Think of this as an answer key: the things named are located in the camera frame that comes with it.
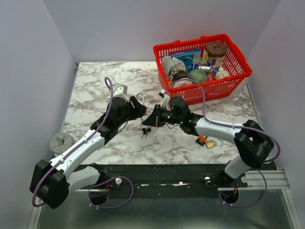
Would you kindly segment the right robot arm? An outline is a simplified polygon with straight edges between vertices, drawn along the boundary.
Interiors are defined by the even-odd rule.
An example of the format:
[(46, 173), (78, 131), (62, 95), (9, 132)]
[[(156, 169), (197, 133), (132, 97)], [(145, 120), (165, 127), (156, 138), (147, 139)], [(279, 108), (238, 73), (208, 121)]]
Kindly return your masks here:
[(260, 169), (274, 148), (271, 138), (263, 134), (253, 120), (237, 125), (207, 121), (202, 115), (192, 113), (180, 96), (171, 98), (169, 105), (170, 109), (156, 105), (143, 124), (152, 127), (177, 124), (188, 135), (210, 136), (236, 145), (239, 155), (229, 161), (218, 176), (225, 187), (230, 187), (249, 169)]

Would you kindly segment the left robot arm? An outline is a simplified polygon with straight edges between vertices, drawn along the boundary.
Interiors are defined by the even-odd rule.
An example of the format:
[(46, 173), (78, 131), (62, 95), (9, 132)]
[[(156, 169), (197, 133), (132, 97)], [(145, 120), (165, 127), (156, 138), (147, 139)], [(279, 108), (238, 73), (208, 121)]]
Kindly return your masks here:
[(106, 181), (106, 170), (91, 164), (77, 171), (76, 168), (93, 152), (102, 148), (117, 134), (126, 122), (141, 118), (146, 106), (135, 96), (130, 99), (114, 97), (107, 112), (95, 121), (77, 143), (50, 161), (40, 160), (34, 167), (30, 192), (44, 204), (55, 209), (67, 196), (80, 188), (93, 186), (102, 188)]

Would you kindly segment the large brass padlock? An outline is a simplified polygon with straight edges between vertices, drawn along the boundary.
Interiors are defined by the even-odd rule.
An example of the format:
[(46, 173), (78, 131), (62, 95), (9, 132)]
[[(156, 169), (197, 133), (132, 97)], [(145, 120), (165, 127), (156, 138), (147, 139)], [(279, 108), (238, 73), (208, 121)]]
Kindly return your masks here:
[[(138, 93), (137, 95), (136, 95), (136, 98), (138, 98), (138, 97), (141, 97), (141, 101), (142, 101), (142, 105), (144, 106), (145, 104), (144, 104), (144, 95), (142, 94), (142, 93)], [(143, 117), (146, 115), (146, 112), (144, 112), (144, 114), (143, 114), (143, 116), (141, 117), (141, 123), (140, 123), (140, 125), (142, 125), (142, 122), (143, 122)]]

